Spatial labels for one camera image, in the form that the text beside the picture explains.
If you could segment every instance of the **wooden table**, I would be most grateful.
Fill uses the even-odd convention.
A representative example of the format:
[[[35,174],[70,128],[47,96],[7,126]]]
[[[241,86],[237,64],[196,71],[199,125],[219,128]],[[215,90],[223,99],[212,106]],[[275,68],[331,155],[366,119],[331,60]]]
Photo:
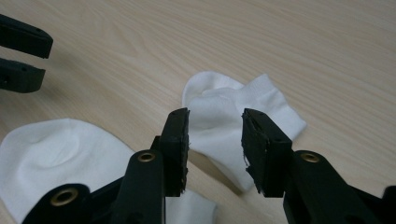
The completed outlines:
[[[47,31],[40,91],[0,91],[0,140],[22,125],[82,119],[149,148],[197,72],[242,83],[266,73],[304,120],[293,143],[325,156],[376,196],[396,184],[394,1],[2,1],[0,13]],[[217,223],[286,223],[281,199],[241,193],[191,153],[188,188],[218,204]],[[0,223],[13,223],[0,205]]]

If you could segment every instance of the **white sock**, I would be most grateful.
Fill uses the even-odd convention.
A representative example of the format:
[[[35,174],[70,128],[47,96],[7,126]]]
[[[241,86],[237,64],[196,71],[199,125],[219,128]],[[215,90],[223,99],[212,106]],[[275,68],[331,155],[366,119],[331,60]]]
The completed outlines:
[[[0,146],[0,198],[22,223],[51,189],[80,183],[93,192],[124,176],[133,154],[112,134],[81,120],[29,124],[9,133]],[[166,198],[166,204],[170,224],[214,219],[216,205],[190,190],[180,198]]]
[[[241,147],[244,109],[266,113],[290,139],[306,126],[267,75],[243,85],[216,72],[198,73],[187,82],[182,105],[190,110],[191,149],[211,159],[242,191],[253,186]]]

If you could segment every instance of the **black plastic part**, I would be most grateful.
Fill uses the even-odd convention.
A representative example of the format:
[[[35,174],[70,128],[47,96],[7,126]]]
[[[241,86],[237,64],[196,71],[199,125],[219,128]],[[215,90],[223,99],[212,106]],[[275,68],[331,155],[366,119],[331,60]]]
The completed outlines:
[[[286,168],[290,163],[291,140],[264,113],[245,109],[242,147],[249,162],[248,173],[265,197],[283,197]]]
[[[157,136],[151,146],[163,154],[166,197],[179,197],[186,188],[189,113],[187,108],[170,113],[161,136]]]
[[[46,70],[0,59],[0,89],[21,93],[38,91]]]
[[[289,174],[293,185],[286,188],[284,202],[289,223],[380,223],[354,189],[318,153],[296,151]],[[308,215],[295,213],[302,207],[306,208]],[[309,222],[302,222],[298,216],[309,217]]]
[[[361,201],[369,208],[376,218],[384,224],[395,223],[396,186],[387,187],[382,199],[360,189],[353,188]]]
[[[88,223],[91,218],[89,201],[90,191],[86,186],[81,184],[62,185],[44,195],[22,223]]]
[[[43,30],[0,15],[0,45],[9,49],[48,58],[53,39]]]
[[[114,202],[111,224],[165,222],[163,156],[157,150],[136,152],[130,159]]]
[[[91,221],[90,224],[110,223],[112,207],[119,195],[122,178],[91,193]]]

